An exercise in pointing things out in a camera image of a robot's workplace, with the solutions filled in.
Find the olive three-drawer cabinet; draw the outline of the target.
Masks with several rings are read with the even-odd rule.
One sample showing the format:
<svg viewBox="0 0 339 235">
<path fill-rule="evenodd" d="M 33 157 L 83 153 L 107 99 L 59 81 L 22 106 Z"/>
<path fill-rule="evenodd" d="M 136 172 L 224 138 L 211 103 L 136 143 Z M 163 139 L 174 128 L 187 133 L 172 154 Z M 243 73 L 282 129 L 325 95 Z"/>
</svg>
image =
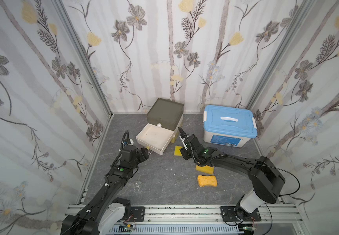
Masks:
<svg viewBox="0 0 339 235">
<path fill-rule="evenodd" d="M 177 130 L 177 126 L 183 116 L 184 104 L 158 98 L 147 114 L 147 122 L 171 131 Z"/>
</svg>

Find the orange bone-shaped sponge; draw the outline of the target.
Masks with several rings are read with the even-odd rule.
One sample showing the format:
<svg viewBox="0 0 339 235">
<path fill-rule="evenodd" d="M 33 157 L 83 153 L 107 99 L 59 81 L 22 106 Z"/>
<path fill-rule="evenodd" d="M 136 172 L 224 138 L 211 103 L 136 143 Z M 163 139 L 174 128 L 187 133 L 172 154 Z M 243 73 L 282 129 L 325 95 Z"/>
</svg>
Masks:
<svg viewBox="0 0 339 235">
<path fill-rule="evenodd" d="M 198 175 L 197 183 L 199 187 L 217 187 L 217 179 L 215 176 Z"/>
</svg>

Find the white drawer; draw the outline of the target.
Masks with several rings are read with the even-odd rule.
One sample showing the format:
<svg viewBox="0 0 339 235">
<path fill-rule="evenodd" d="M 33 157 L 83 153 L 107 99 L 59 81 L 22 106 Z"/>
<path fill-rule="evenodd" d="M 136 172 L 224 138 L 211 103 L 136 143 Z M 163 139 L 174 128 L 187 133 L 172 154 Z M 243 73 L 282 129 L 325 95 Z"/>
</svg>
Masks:
<svg viewBox="0 0 339 235">
<path fill-rule="evenodd" d="M 143 130 L 136 136 L 137 143 L 159 155 L 163 155 L 169 145 L 175 131 L 171 131 L 156 125 L 147 124 Z"/>
</svg>

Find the bright yellow thin sponge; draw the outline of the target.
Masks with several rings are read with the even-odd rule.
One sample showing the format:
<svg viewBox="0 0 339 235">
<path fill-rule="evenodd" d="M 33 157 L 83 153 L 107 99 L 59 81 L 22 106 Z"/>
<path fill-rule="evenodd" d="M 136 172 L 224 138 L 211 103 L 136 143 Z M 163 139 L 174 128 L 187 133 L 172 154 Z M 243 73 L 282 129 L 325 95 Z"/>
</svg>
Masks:
<svg viewBox="0 0 339 235">
<path fill-rule="evenodd" d="M 176 146 L 174 150 L 174 156 L 182 157 L 181 149 L 182 149 L 181 146 Z"/>
</svg>

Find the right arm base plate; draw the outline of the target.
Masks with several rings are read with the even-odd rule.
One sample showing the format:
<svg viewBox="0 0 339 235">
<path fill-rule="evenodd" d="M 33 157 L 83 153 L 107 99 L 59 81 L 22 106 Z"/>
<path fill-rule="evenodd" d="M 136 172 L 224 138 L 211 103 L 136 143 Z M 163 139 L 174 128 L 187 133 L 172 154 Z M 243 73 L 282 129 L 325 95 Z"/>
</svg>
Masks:
<svg viewBox="0 0 339 235">
<path fill-rule="evenodd" d="M 260 222 L 261 216 L 258 209 L 252 213 L 247 213 L 240 207 L 236 206 L 221 206 L 220 213 L 224 222 Z"/>
</svg>

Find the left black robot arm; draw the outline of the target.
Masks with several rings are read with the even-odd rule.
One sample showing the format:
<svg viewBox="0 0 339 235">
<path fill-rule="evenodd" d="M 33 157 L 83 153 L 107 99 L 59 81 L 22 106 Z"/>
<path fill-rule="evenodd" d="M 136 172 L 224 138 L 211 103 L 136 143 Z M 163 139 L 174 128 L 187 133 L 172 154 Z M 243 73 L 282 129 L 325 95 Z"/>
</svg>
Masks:
<svg viewBox="0 0 339 235">
<path fill-rule="evenodd" d="M 130 200 L 118 198 L 117 194 L 139 169 L 139 164 L 149 158 L 146 148 L 138 149 L 125 131 L 118 156 L 104 176 L 105 183 L 76 215 L 68 215 L 62 222 L 62 235 L 101 235 L 120 220 L 131 217 Z"/>
</svg>

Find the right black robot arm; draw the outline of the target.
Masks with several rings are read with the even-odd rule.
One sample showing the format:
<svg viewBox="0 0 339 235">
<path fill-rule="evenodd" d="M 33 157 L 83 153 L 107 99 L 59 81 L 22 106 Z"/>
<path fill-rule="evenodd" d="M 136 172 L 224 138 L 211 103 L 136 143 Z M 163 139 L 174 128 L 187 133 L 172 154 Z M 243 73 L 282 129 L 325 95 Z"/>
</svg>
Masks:
<svg viewBox="0 0 339 235">
<path fill-rule="evenodd" d="M 243 158 L 224 153 L 213 147 L 204 147 L 195 134 L 187 134 L 178 128 L 183 147 L 180 152 L 185 160 L 193 159 L 199 167 L 221 167 L 246 176 L 252 183 L 253 189 L 242 196 L 235 206 L 234 214 L 239 220 L 251 217 L 264 204 L 274 204 L 282 194 L 286 183 L 282 172 L 295 175 L 287 170 L 277 168 L 267 157 L 258 159 Z"/>
</svg>

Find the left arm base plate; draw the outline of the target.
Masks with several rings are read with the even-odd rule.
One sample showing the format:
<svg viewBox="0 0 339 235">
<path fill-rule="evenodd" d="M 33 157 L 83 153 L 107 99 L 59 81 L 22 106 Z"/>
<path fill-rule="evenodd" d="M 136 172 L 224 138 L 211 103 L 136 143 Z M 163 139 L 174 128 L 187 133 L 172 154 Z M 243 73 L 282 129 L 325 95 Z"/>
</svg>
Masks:
<svg viewBox="0 0 339 235">
<path fill-rule="evenodd" d="M 145 219 L 146 208 L 143 206 L 131 207 L 124 215 L 122 222 L 124 223 L 141 223 Z"/>
</svg>

